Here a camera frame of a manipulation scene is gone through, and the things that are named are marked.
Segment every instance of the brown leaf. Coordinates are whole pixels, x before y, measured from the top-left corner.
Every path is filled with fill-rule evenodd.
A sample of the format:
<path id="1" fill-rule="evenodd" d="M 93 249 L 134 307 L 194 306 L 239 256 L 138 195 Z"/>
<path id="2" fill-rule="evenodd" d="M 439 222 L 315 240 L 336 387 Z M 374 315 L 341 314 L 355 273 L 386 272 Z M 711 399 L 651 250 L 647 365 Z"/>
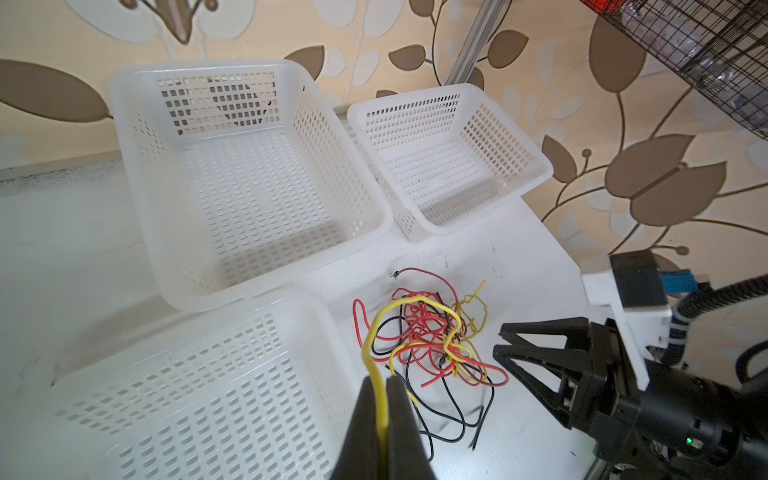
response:
<path id="1" fill-rule="evenodd" d="M 645 50 L 597 17 L 589 39 L 589 68 L 603 90 L 619 93 L 634 81 L 645 63 Z"/>
<path id="2" fill-rule="evenodd" d="M 187 0 L 155 0 L 155 12 L 168 31 L 182 44 L 190 42 L 194 10 Z"/>
<path id="3" fill-rule="evenodd" d="M 637 142 L 611 161 L 605 187 L 616 197 L 632 198 L 674 170 L 693 139 L 672 134 Z"/>
<path id="4" fill-rule="evenodd" d="M 322 45 L 302 48 L 288 54 L 286 60 L 293 60 L 300 64 L 306 68 L 313 79 L 317 80 L 320 71 L 323 69 L 323 62 L 326 60 L 326 48 Z"/>
<path id="5" fill-rule="evenodd" d="M 504 68 L 517 60 L 527 44 L 528 37 L 519 31 L 500 31 L 488 47 L 488 63 L 493 68 Z"/>
<path id="6" fill-rule="evenodd" d="M 411 10 L 419 17 L 429 17 L 435 9 L 435 0 L 410 0 Z"/>
<path id="7" fill-rule="evenodd" d="M 710 206 L 725 183 L 726 163 L 684 168 L 634 198 L 632 217 L 652 227 L 686 222 Z"/>
<path id="8" fill-rule="evenodd" d="M 666 257 L 662 257 L 658 253 L 654 253 L 654 259 L 656 260 L 656 263 L 659 265 L 659 270 L 661 270 L 662 272 L 677 272 L 678 270 L 682 270 L 680 267 L 678 267 L 675 264 L 675 262 L 667 259 Z"/>
<path id="9" fill-rule="evenodd" d="M 81 79 L 25 61 L 0 59 L 0 101 L 52 120 L 87 123 L 109 116 L 101 95 Z"/>
<path id="10" fill-rule="evenodd" d="M 576 178 L 576 162 L 560 142 L 545 135 L 541 143 L 541 152 L 546 155 L 554 167 L 554 179 L 566 184 Z"/>
<path id="11" fill-rule="evenodd" d="M 477 67 L 475 67 L 475 69 L 472 70 L 472 73 L 469 74 L 469 80 L 467 80 L 467 83 L 473 84 L 474 86 L 480 88 L 480 90 L 485 90 L 485 77 Z"/>
<path id="12" fill-rule="evenodd" d="M 422 45 L 408 45 L 389 53 L 389 60 L 400 70 L 412 71 L 422 66 L 427 52 Z"/>

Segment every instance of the table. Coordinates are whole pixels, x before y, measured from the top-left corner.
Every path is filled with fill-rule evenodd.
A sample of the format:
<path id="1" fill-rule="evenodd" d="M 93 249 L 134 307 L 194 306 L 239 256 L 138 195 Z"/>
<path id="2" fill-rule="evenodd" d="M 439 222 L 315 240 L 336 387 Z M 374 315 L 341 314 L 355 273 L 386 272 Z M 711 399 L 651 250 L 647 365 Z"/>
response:
<path id="1" fill-rule="evenodd" d="M 168 306 L 157 290 L 120 162 L 0 184 L 0 221 L 0 428 L 7 414 L 62 376 L 196 315 Z M 491 315 L 475 343 L 485 361 L 492 361 L 503 322 L 568 316 L 602 322 L 607 315 L 587 305 L 578 267 L 519 198 L 466 230 L 423 243 L 410 243 L 393 225 L 365 249 L 294 283 L 324 299 L 348 354 L 357 358 L 355 298 L 373 314 L 395 284 L 439 288 L 415 273 L 391 277 L 406 266 L 445 276 L 460 295 L 487 281 L 481 297 Z M 554 378 L 531 371 L 549 384 Z M 461 392 L 459 403 L 470 409 L 487 394 Z M 448 405 L 435 395 L 437 405 Z M 438 478 L 582 478 L 594 459 L 594 441 L 563 429 L 514 379 L 497 389 L 475 452 L 467 448 L 471 438 L 435 444 Z"/>

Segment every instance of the white plastic basket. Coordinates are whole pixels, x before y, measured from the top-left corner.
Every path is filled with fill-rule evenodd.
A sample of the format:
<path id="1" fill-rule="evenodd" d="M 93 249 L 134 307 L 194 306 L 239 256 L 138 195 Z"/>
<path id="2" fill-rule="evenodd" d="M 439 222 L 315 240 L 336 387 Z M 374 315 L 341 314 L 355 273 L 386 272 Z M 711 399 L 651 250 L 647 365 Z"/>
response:
<path id="1" fill-rule="evenodd" d="M 381 190 L 297 63 L 140 66 L 110 93 L 154 275 L 180 310 L 263 293 L 389 228 Z"/>
<path id="2" fill-rule="evenodd" d="M 65 376 L 0 435 L 0 477 L 322 480 L 359 383 L 304 290 L 245 300 Z"/>
<path id="3" fill-rule="evenodd" d="M 553 173 L 531 138 L 471 84 L 360 102 L 347 119 L 414 242 L 457 231 Z"/>

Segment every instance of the tangled wires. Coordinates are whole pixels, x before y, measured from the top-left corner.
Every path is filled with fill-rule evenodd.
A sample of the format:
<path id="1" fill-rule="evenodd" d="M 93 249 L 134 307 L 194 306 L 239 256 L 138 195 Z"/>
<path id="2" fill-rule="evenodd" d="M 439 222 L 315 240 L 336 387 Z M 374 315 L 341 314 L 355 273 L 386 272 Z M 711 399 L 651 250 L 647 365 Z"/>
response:
<path id="1" fill-rule="evenodd" d="M 372 336 L 372 332 L 369 332 L 365 342 L 360 335 L 358 310 L 362 311 L 362 318 L 366 327 L 369 330 L 372 327 L 368 322 L 365 306 L 362 304 L 362 301 L 357 299 L 353 302 L 353 317 L 357 341 L 360 348 L 370 350 L 369 355 L 364 355 L 364 361 L 367 360 L 367 362 L 371 364 L 373 362 L 387 362 L 388 365 L 386 365 L 386 368 L 388 368 L 394 375 L 400 376 L 405 382 L 408 394 L 416 407 L 416 415 L 419 417 L 419 420 L 424 427 L 424 430 L 422 430 L 421 433 L 429 438 L 429 460 L 432 460 L 434 457 L 433 439 L 451 443 L 459 442 L 464 437 L 467 428 L 477 427 L 475 437 L 470 443 L 470 447 L 472 449 L 475 448 L 482 424 L 485 421 L 485 417 L 487 416 L 488 410 L 494 399 L 495 387 L 506 385 L 509 381 L 509 377 L 507 372 L 503 369 L 483 363 L 475 346 L 472 345 L 472 341 L 470 340 L 482 331 L 483 326 L 485 326 L 485 321 L 488 318 L 488 307 L 477 297 L 485 282 L 480 285 L 475 293 L 465 296 L 463 300 L 459 300 L 456 291 L 447 280 L 435 273 L 428 272 L 427 270 L 420 270 L 413 267 L 405 268 L 395 272 L 394 277 L 397 278 L 400 274 L 408 271 L 425 273 L 444 282 L 453 295 L 453 308 L 445 303 L 437 292 L 412 292 L 402 287 L 398 288 L 392 294 L 393 302 L 382 309 L 376 317 L 376 320 L 373 322 L 373 328 L 376 329 L 376 334 Z M 483 305 L 485 311 L 485 316 L 479 327 L 475 324 L 475 320 L 471 318 L 463 308 L 465 305 L 475 300 Z M 399 308 L 397 315 L 387 319 L 382 318 L 383 314 L 393 311 L 395 308 Z M 397 322 L 399 334 L 395 336 L 382 335 L 382 329 L 391 322 Z M 386 343 L 387 347 L 377 348 L 377 341 L 379 344 Z M 395 370 L 393 364 L 395 361 L 405 366 L 403 374 Z M 428 387 L 438 381 L 442 382 L 445 393 L 448 395 L 448 398 L 451 400 L 451 403 L 458 413 L 458 418 L 430 407 L 417 396 L 411 384 L 411 366 L 415 366 L 425 372 L 428 376 L 429 379 L 420 384 L 422 388 Z M 489 370 L 498 372 L 504 377 L 504 380 L 501 382 L 494 382 L 488 374 Z M 464 413 L 459 408 L 451 393 L 449 385 L 445 380 L 447 377 L 458 377 L 469 386 L 491 387 L 491 398 L 488 401 L 488 405 L 479 408 L 478 418 L 475 422 L 469 423 L 465 420 Z M 457 422 L 462 426 L 460 435 L 453 439 L 447 439 L 440 435 L 436 435 L 435 433 L 431 433 L 419 411 L 419 406 L 423 406 L 430 412 L 443 418 Z M 383 422 L 388 422 L 388 412 L 381 412 L 380 416 Z"/>

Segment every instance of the floral wallpaper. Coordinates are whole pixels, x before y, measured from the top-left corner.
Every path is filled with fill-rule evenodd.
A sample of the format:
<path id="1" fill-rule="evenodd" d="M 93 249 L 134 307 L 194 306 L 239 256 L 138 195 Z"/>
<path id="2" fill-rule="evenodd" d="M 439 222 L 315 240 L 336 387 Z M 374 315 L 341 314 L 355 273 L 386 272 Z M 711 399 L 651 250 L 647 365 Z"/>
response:
<path id="1" fill-rule="evenodd" d="M 0 168 L 115 151 L 124 65 L 289 58 L 339 112 L 434 87 L 482 0 L 11 0 L 0 5 Z"/>
<path id="2" fill-rule="evenodd" d="M 651 248 L 715 287 L 768 272 L 768 142 L 578 0 L 513 2 L 477 69 L 552 162 L 525 200 L 576 261 Z M 767 314 L 753 300 L 705 316 L 686 361 L 737 385 Z"/>
<path id="3" fill-rule="evenodd" d="M 337 109 L 443 84 L 482 0 L 12 0 L 0 5 L 0 168 L 114 151 L 119 67 L 290 58 Z M 540 145 L 525 196 L 576 260 L 651 248 L 722 286 L 768 271 L 768 142 L 578 0 L 514 0 L 469 81 Z M 735 384 L 768 301 L 693 328 L 686 361 Z M 758 359 L 756 366 L 761 366 Z"/>

